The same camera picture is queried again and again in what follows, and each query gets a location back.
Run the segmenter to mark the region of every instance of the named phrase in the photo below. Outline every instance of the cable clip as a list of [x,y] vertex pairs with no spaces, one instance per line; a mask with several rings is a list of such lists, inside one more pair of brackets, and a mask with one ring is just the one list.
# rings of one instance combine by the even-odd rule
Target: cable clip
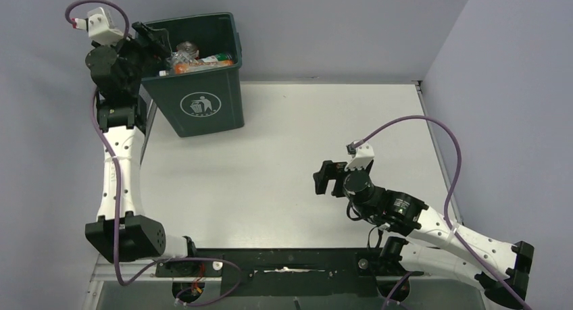
[[378,226],[378,231],[386,231],[388,229],[390,229],[390,224],[388,224],[387,222],[381,224]]
[[448,246],[451,243],[451,240],[453,239],[453,237],[455,237],[455,233],[457,232],[458,228],[459,228],[459,223],[454,222],[452,224],[452,229],[449,232],[448,238],[445,241],[444,247]]

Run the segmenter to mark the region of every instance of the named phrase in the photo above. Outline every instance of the trash can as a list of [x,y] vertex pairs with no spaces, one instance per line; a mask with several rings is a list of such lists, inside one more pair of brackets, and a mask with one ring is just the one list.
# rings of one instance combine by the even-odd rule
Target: trash can
[[230,53],[233,65],[188,74],[147,75],[141,84],[180,137],[232,130],[245,125],[239,68],[241,42],[231,13],[146,23],[169,31],[171,48],[189,41],[200,57]]

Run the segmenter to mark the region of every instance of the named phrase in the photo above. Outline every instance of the gray wall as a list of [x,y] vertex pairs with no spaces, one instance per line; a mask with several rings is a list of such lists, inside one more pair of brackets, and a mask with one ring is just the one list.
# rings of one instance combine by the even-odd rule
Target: gray wall
[[[80,309],[101,194],[85,32],[74,0],[0,0],[0,308]],[[87,9],[77,11],[84,17]]]
[[243,80],[409,82],[427,73],[467,0],[114,0],[132,20],[231,11]]
[[573,308],[572,1],[469,0],[422,83],[429,114],[462,145],[466,224],[536,247],[534,309]]

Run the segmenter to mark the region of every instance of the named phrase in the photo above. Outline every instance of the white table surface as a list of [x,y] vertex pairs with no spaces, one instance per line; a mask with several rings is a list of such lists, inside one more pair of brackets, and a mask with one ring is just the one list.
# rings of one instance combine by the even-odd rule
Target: white table surface
[[[392,119],[423,114],[414,85],[242,84],[245,127],[179,138],[158,112],[142,164],[146,216],[198,248],[364,247],[347,200],[314,194],[322,161]],[[446,186],[426,122],[374,137],[372,179],[441,210]]]

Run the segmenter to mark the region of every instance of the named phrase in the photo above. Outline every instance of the black wire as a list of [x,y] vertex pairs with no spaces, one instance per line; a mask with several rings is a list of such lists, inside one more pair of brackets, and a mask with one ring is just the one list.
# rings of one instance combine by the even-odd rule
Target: black wire
[[384,234],[383,230],[378,230],[378,241],[376,242],[375,248],[380,248],[380,244],[382,244],[382,235]]
[[376,229],[377,227],[373,227],[372,229],[370,229],[370,231],[368,232],[368,241],[366,242],[366,249],[368,251],[370,251],[370,234],[374,231],[374,229]]
[[348,205],[346,206],[346,216],[352,220],[352,221],[360,221],[362,220],[362,217],[360,217],[357,213],[356,210],[352,209],[352,211],[354,211],[354,214],[358,215],[358,217],[351,217],[350,216],[350,209],[352,209],[352,202],[348,201]]

